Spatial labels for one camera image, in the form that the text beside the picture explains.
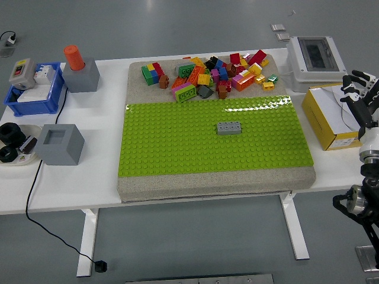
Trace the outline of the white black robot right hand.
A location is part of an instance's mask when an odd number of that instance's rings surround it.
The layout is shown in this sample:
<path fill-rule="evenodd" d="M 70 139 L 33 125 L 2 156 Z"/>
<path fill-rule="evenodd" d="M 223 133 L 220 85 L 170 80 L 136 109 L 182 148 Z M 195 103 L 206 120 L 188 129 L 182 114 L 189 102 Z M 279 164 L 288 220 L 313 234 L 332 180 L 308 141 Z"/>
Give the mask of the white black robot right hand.
<path fill-rule="evenodd" d="M 352 115 L 360 126 L 358 139 L 362 143 L 359 159 L 368 163 L 378 158 L 378 78 L 366 72 L 353 70 L 343 76 L 341 91 Z"/>

